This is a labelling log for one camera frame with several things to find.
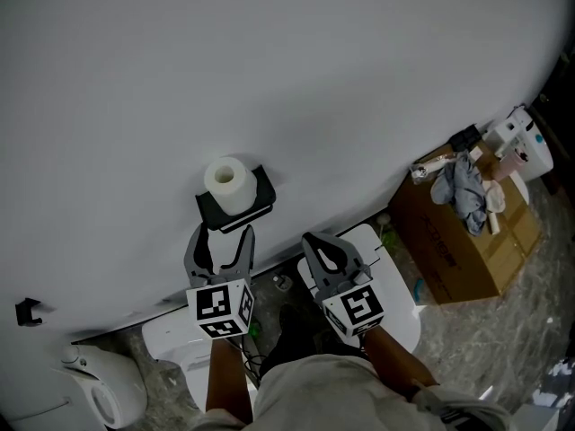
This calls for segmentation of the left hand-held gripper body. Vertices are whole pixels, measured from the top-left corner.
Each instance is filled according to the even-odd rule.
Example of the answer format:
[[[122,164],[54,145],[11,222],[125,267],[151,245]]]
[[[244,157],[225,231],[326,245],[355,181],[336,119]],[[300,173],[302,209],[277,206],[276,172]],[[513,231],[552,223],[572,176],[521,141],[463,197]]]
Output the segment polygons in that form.
[[[186,291],[190,317],[207,339],[225,339],[249,331],[254,306],[252,263],[221,268],[210,274],[186,266],[191,288]]]

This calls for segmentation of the person's left forearm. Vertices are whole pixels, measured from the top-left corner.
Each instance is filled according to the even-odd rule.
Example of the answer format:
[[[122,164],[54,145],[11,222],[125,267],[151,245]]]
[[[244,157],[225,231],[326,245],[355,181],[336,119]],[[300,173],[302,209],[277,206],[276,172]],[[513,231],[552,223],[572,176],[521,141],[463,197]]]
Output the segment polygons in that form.
[[[252,423],[241,351],[226,339],[212,342],[206,411],[224,409],[244,424]]]

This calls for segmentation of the large brown cardboard box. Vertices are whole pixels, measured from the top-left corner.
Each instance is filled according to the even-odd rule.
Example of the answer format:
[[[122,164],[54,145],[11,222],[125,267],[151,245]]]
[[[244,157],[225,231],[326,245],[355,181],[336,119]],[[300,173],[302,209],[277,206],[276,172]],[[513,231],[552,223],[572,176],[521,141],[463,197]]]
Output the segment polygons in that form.
[[[415,184],[406,176],[389,203],[399,237],[439,304],[502,295],[525,266],[541,236],[531,208],[514,181],[500,181],[506,208],[500,232],[488,225],[472,236],[450,205],[430,196],[434,180]]]

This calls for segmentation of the white wrapped tube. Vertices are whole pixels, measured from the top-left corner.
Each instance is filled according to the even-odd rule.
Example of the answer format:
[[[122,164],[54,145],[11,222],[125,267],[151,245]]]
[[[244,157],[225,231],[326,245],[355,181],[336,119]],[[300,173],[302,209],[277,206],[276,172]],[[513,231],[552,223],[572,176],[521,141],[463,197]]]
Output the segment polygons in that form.
[[[410,167],[411,179],[415,183],[421,183],[428,180],[433,173],[441,171],[447,164],[455,161],[456,154],[451,153],[442,154],[423,163],[415,163]]]

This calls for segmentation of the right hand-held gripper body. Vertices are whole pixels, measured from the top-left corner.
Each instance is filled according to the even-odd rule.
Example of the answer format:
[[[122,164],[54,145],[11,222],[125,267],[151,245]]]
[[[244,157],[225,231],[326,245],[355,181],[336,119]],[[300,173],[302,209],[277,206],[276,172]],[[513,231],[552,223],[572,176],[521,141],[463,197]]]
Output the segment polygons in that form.
[[[351,346],[359,346],[359,336],[380,325],[385,316],[382,287],[368,266],[349,277],[326,277],[314,299],[341,341]]]

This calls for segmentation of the black wall hook bracket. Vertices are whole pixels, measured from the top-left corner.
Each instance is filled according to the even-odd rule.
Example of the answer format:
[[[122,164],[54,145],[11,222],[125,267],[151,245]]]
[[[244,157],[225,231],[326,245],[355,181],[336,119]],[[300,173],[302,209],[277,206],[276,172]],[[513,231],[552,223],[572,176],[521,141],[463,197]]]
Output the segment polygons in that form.
[[[38,327],[43,324],[41,317],[34,317],[32,310],[41,304],[41,301],[26,297],[15,305],[16,319],[19,327]]]

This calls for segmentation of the cream crumpled cloth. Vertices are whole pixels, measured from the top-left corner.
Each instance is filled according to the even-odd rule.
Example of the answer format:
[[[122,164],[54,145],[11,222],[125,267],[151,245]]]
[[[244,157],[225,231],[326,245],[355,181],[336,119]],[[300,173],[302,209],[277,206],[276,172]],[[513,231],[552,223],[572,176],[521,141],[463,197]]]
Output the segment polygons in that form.
[[[485,190],[487,210],[490,213],[502,213],[506,208],[506,199],[501,185],[495,180],[484,180],[482,186]]]

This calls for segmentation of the pink cup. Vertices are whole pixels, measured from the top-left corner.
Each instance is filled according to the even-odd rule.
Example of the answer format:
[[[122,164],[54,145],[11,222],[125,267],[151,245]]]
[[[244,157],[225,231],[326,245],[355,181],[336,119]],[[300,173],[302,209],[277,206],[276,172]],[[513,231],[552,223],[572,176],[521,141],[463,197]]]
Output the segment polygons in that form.
[[[527,154],[515,148],[503,158],[491,171],[491,178],[495,181],[503,180],[512,172],[518,171],[528,161]]]

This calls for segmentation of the white toilet with round tank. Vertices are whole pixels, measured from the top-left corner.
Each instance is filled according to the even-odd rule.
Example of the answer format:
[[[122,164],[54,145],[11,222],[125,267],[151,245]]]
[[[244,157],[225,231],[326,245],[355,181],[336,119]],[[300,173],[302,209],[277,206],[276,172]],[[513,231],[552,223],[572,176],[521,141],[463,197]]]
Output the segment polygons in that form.
[[[190,317],[189,306],[178,311],[167,313],[147,322],[142,327],[146,347],[156,360],[173,362],[180,366],[184,373],[191,397],[202,411],[206,411],[208,394],[208,376],[211,346],[214,339],[207,339]],[[225,338],[237,347],[243,358],[248,392],[252,408],[257,396],[260,381],[259,375],[245,363],[251,363],[254,355],[245,346],[249,333]]]

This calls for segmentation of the black wall paper holder shelf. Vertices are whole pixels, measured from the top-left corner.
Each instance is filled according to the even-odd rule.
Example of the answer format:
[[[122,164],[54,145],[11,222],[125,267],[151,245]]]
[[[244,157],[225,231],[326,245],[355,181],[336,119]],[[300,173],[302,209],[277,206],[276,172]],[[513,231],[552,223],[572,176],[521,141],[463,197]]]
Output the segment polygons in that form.
[[[272,211],[277,196],[265,169],[260,165],[252,170],[252,174],[257,180],[256,198],[252,207],[241,214],[226,214],[207,191],[195,197],[202,223],[210,231],[220,231],[223,234],[231,233]]]

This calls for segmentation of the white toilet paper roll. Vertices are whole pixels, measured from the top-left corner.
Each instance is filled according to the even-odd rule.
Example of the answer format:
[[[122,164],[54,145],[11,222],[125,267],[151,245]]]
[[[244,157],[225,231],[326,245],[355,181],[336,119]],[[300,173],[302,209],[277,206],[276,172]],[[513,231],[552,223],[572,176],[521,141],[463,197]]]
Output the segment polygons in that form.
[[[221,157],[212,162],[204,172],[204,185],[229,216],[250,209],[257,197],[256,177],[234,157]]]

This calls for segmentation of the dark metal shelf rack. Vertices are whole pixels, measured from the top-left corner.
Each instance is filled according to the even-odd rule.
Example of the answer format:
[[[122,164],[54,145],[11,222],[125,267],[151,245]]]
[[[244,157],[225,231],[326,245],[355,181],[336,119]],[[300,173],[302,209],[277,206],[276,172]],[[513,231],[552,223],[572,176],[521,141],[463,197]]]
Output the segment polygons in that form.
[[[563,188],[575,208],[575,50],[560,54],[530,110],[553,158],[545,186],[552,193]]]

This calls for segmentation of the white plastic box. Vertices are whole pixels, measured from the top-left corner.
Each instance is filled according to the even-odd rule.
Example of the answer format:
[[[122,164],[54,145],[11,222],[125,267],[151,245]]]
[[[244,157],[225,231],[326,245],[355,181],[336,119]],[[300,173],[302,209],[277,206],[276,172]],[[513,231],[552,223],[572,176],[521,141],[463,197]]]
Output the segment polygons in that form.
[[[494,154],[501,154],[521,130],[521,123],[507,118],[499,123],[491,123],[483,134],[483,140]]]

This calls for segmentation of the white appliance with blue button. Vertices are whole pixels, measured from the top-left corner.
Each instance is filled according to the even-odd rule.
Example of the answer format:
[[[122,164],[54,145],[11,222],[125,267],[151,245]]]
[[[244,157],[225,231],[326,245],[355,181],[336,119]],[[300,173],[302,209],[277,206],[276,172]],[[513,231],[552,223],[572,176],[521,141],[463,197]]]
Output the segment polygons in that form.
[[[515,108],[509,118],[514,119],[517,125],[514,145],[527,156],[527,161],[518,170],[521,178],[528,182],[550,172],[553,169],[553,158],[535,119],[524,106]]]

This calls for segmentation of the white urinal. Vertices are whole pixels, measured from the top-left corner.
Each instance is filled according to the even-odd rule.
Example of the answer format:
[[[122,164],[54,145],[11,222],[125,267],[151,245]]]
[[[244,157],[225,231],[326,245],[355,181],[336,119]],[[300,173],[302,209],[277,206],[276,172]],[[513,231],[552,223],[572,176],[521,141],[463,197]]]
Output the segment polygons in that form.
[[[119,431],[146,412],[130,358],[98,347],[20,345],[0,356],[1,429]]]

